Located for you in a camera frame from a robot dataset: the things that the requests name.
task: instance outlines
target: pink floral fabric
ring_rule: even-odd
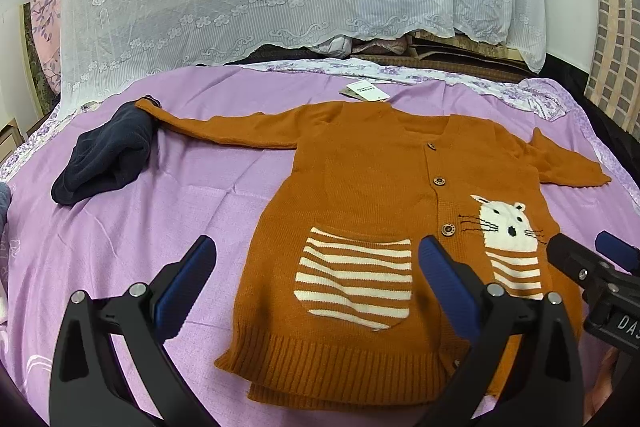
[[[60,0],[31,0],[33,41],[49,86],[60,93]]]

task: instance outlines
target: purple bedsheet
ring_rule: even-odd
[[[420,408],[371,414],[303,412],[246,399],[248,383],[213,361],[230,341],[231,311],[258,216],[290,173],[293,151],[251,150],[200,142],[161,130],[148,168],[122,190],[100,194],[72,209],[50,197],[78,135],[107,121],[125,101],[150,93],[181,117],[279,112],[303,103],[340,100],[353,79],[318,73],[275,73],[189,67],[136,82],[95,112],[75,117],[36,152],[12,180],[8,216],[8,351],[0,358],[35,410],[48,418],[50,360],[68,296],[86,289],[93,298],[119,295],[150,281],[180,259],[201,234],[218,247],[218,264],[180,335],[167,352],[187,383],[223,427],[411,426]],[[572,113],[550,123],[465,86],[434,80],[417,86],[382,86],[398,109],[415,114],[459,113],[490,118],[529,140],[538,126],[561,146],[595,159]],[[605,187],[546,185],[543,192],[562,231],[593,248],[603,229],[640,245],[640,217],[614,180]],[[602,347],[583,343],[583,360]],[[126,352],[122,343],[121,353]],[[140,405],[155,409],[129,359],[123,369]],[[593,380],[591,367],[587,381]]]

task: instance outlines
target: wooden furniture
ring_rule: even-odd
[[[0,132],[0,164],[23,143],[24,140],[18,130],[18,124],[14,119],[5,125]]]

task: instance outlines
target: cat face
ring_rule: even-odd
[[[496,250],[533,252],[538,249],[536,234],[531,230],[522,203],[509,204],[471,196],[481,203],[480,228],[484,234],[484,246]]]

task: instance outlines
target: white cat design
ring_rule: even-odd
[[[542,292],[532,293],[542,289],[538,258],[509,255],[538,250],[536,232],[524,213],[526,206],[523,203],[489,201],[481,196],[471,197],[481,204],[479,220],[473,223],[482,230],[484,247],[487,248],[485,254],[495,270],[495,281],[513,296],[542,299]]]

